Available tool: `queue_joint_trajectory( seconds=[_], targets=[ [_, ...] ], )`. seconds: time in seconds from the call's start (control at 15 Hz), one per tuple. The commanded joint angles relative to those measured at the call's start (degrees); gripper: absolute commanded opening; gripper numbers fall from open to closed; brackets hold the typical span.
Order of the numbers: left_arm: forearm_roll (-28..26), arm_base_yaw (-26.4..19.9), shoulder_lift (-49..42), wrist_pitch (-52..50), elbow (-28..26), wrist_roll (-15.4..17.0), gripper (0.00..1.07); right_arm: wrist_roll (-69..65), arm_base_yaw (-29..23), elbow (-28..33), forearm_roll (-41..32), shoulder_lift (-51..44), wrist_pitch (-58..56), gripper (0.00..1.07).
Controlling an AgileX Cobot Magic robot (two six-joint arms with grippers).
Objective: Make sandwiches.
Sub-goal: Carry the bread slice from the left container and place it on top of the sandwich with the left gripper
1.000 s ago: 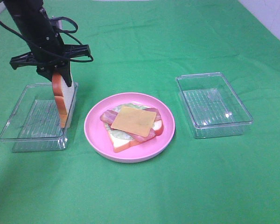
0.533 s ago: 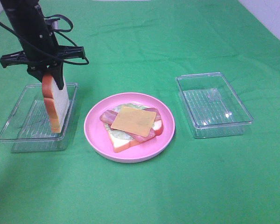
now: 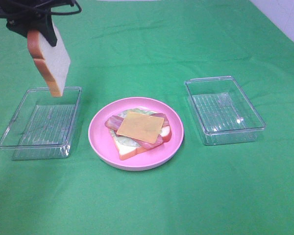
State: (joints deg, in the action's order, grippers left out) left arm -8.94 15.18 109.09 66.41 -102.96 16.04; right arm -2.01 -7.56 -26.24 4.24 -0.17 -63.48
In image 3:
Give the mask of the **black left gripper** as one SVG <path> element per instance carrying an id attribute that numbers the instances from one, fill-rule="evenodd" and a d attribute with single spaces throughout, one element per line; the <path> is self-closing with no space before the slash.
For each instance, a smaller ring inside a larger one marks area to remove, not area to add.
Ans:
<path id="1" fill-rule="evenodd" d="M 55 47 L 52 15 L 73 15 L 75 12 L 54 12 L 52 8 L 75 6 L 74 0 L 0 0 L 0 19 L 6 19 L 6 27 L 25 38 L 30 29 L 38 30 L 47 42 Z"/>

